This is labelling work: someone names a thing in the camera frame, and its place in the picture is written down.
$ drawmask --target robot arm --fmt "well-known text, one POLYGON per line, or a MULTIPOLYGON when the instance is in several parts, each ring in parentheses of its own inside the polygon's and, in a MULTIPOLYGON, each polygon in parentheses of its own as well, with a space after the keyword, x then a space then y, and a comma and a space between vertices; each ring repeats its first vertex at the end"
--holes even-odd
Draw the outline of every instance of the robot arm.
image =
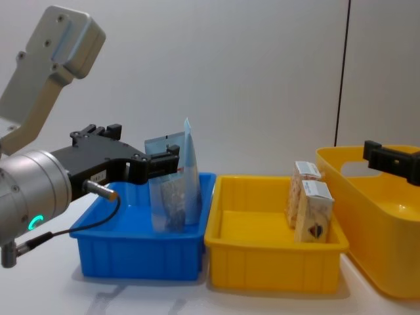
POLYGON ((61 89, 85 77, 105 40, 86 13, 61 7, 44 12, 26 52, 0 98, 0 246, 1 263, 16 264, 14 239, 65 212, 88 192, 111 199, 103 187, 113 181, 144 184, 176 173, 179 147, 147 156, 120 142, 121 126, 89 125, 70 134, 71 146, 52 152, 14 154, 39 134, 61 89))

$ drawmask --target green led light ring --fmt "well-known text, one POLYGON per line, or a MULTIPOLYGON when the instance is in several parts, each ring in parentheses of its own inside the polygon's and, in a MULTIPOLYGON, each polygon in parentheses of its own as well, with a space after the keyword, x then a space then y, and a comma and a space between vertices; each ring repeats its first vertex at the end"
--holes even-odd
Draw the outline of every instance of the green led light ring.
POLYGON ((36 217, 34 217, 31 222, 28 225, 28 230, 33 230, 34 228, 36 228, 36 223, 38 221, 44 221, 44 216, 43 215, 37 215, 36 217))

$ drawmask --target blue plastic bin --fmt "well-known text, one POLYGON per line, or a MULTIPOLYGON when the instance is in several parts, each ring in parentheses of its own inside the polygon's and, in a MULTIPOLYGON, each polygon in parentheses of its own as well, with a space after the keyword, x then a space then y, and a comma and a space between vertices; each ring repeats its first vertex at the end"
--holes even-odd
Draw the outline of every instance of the blue plastic bin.
MULTIPOLYGON (((121 196, 117 215, 101 226, 70 234, 79 245, 82 273, 101 278, 196 280, 202 270, 203 237, 215 180, 214 174, 200 173, 201 217, 181 234, 153 231, 148 184, 111 184, 121 196)), ((107 217, 115 206, 116 202, 98 198, 72 228, 107 217)))

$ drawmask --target white wall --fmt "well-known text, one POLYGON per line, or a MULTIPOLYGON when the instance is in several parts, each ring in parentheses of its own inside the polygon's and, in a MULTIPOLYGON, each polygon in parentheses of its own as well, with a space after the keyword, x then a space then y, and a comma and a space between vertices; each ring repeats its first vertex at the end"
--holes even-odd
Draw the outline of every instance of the white wall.
POLYGON ((420 1, 353 0, 338 145, 420 146, 420 1))
MULTIPOLYGON (((0 90, 50 4, 0 4, 0 90)), ((107 40, 30 148, 58 149, 70 131, 121 123, 123 140, 142 149, 182 130, 186 116, 202 171, 286 174, 333 144, 347 0, 54 4, 90 13, 107 40)))

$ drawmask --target yellow plastic basket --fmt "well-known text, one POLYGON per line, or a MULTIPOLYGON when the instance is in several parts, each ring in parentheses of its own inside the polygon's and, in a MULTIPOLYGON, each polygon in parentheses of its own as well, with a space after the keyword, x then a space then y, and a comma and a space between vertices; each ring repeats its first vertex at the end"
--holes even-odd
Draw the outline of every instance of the yellow plastic basket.
POLYGON ((284 213, 289 183, 289 177, 218 177, 205 231, 215 287, 336 291, 347 239, 333 217, 327 243, 295 243, 284 213))
POLYGON ((343 176, 345 163, 363 161, 363 147, 321 148, 317 155, 318 168, 335 199, 334 213, 350 242, 352 260, 386 294, 420 298, 420 188, 386 173, 343 176))

